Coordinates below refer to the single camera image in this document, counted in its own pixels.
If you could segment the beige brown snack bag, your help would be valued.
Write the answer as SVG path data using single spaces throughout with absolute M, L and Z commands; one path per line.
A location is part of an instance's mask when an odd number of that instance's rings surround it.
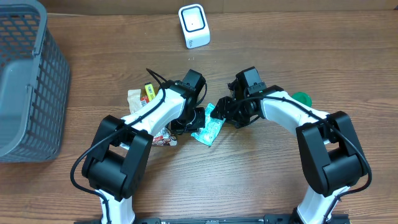
M 143 95 L 140 89 L 129 90 L 127 92 L 127 102 L 129 104 L 129 110 L 131 114 L 143 107 L 140 101 L 141 97 L 143 96 L 146 95 Z M 177 138 L 170 132 L 167 126 L 165 126 L 158 134 L 154 136 L 152 144 L 155 146 L 176 146 Z

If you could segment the green lid round jar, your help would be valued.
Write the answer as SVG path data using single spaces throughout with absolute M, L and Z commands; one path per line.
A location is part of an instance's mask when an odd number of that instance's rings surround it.
M 312 106 L 312 99 L 305 92 L 296 92 L 292 95 L 292 98 L 308 107 Z

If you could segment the red white stick packet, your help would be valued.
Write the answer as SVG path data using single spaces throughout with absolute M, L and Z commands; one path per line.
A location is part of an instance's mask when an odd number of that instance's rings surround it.
M 143 96 L 143 97 L 141 97 L 140 101 L 141 101 L 141 105 L 145 106 L 146 104 L 148 104 L 149 99 L 147 96 Z

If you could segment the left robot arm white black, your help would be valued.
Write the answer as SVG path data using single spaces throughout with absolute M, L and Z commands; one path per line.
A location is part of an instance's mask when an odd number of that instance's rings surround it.
M 153 139 L 166 126 L 178 134 L 205 125 L 200 106 L 205 77 L 189 70 L 183 80 L 166 80 L 148 71 L 160 85 L 156 97 L 123 118 L 108 115 L 93 142 L 72 165 L 70 180 L 79 190 L 100 198 L 102 216 L 95 223 L 134 223 L 132 198 L 143 179 Z

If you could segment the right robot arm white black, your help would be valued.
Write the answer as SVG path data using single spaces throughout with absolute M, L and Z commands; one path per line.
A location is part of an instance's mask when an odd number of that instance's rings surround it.
M 219 99 L 212 118 L 236 128 L 262 118 L 297 138 L 307 192 L 291 215 L 266 215 L 265 223 L 349 223 L 333 209 L 343 196 L 368 188 L 373 177 L 351 118 L 313 109 L 277 85 L 266 86 L 255 67 L 237 73 L 228 88 L 232 95 Z

